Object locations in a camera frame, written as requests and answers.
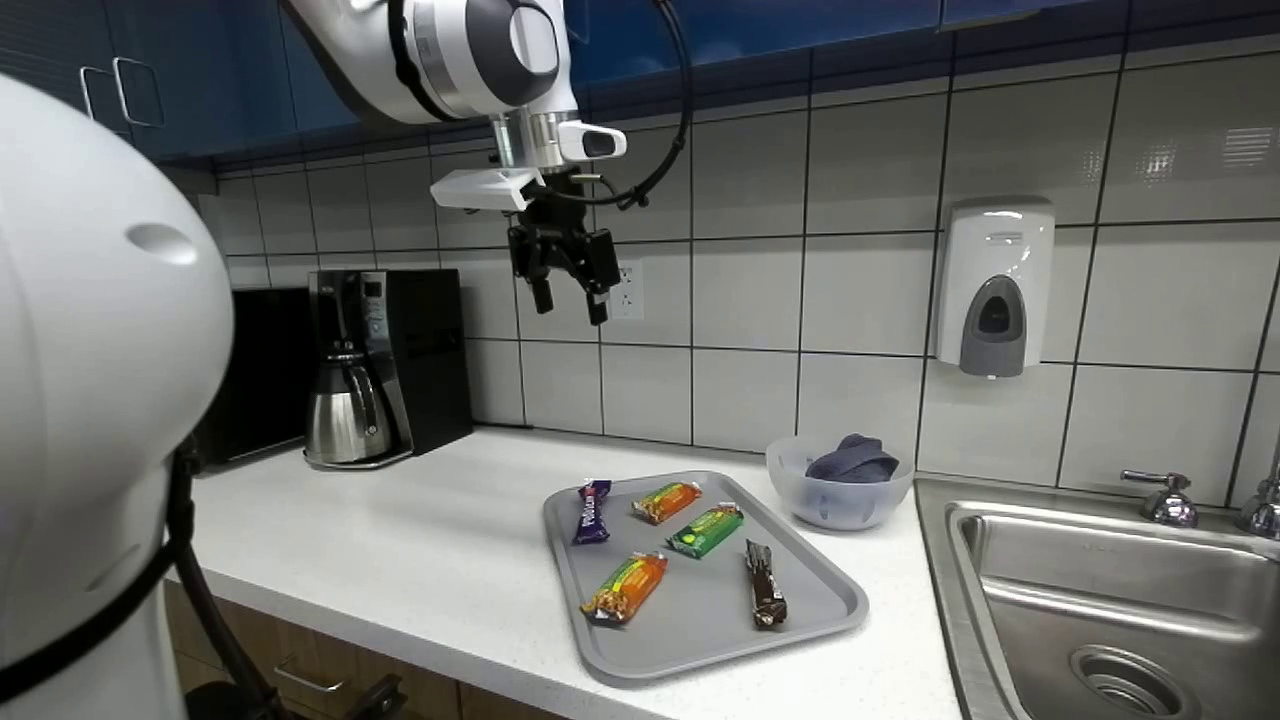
coffee maker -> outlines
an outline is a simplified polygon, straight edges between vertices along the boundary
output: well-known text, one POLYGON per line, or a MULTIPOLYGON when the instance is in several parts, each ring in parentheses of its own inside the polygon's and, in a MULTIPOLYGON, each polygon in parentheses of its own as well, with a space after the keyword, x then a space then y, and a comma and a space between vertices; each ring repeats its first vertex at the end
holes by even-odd
POLYGON ((434 271, 316 271, 320 374, 307 464, 386 469, 471 431, 460 279, 434 271))

countertop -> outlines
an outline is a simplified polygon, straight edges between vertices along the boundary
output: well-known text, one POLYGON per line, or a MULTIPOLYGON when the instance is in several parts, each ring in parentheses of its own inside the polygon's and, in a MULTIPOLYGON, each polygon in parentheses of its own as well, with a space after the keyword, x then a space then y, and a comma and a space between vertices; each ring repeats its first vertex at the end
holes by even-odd
POLYGON ((550 431, 471 431, 383 472, 284 451, 196 484, 215 597, 560 717, 954 720, 917 501, 859 537, 806 531, 870 599, 833 640, 646 690, 585 672, 541 508, 593 476, 710 469, 781 508, 747 456, 550 431))

wall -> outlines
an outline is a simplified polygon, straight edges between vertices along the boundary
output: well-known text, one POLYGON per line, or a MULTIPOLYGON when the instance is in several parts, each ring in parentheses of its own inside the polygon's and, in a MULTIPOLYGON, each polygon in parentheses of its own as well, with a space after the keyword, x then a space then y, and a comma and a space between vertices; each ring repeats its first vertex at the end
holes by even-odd
MULTIPOLYGON (((601 211, 645 302, 601 332, 556 279, 537 315, 503 221, 432 210, 480 143, 365 151, 196 189, 235 284, 320 270, 460 270, 490 424, 760 451, 876 431, 928 472, 1104 489, 1179 469, 1243 501, 1280 431, 1280 35, 829 88, 695 118, 645 211, 601 211), (1058 215, 1045 367, 933 366, 951 204, 1058 215)), ((633 180, 670 122, 633 127, 633 180)))

tray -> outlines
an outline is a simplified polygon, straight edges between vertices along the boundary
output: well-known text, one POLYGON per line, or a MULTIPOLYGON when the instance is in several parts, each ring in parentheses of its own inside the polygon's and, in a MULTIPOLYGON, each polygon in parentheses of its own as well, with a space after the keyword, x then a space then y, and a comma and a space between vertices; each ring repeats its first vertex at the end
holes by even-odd
POLYGON ((603 504, 609 545, 570 545, 576 515, 576 489, 549 496, 544 525, 566 606, 570 640, 587 672, 603 684, 653 684, 685 678, 708 666, 850 632, 866 616, 866 597, 859 585, 850 585, 753 491, 718 472, 614 479, 603 504), (670 479, 695 479, 705 496, 662 525, 637 520, 633 504, 670 479), (662 551, 667 537, 677 537, 718 501, 738 504, 747 515, 710 558, 689 559, 680 551, 667 551, 667 576, 646 597, 638 616, 633 616, 633 624, 587 624, 578 606, 609 580, 609 572, 614 572, 633 551, 662 551), (772 545, 772 576, 789 597, 789 624, 774 632, 754 632, 753 624, 744 542, 772 545))

stainless steel sink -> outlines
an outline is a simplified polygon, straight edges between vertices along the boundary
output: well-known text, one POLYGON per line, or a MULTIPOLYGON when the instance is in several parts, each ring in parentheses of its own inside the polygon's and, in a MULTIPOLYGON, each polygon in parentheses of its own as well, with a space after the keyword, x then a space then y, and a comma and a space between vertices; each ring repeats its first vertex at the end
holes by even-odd
POLYGON ((917 484, 973 720, 1274 720, 1280 545, 917 484))

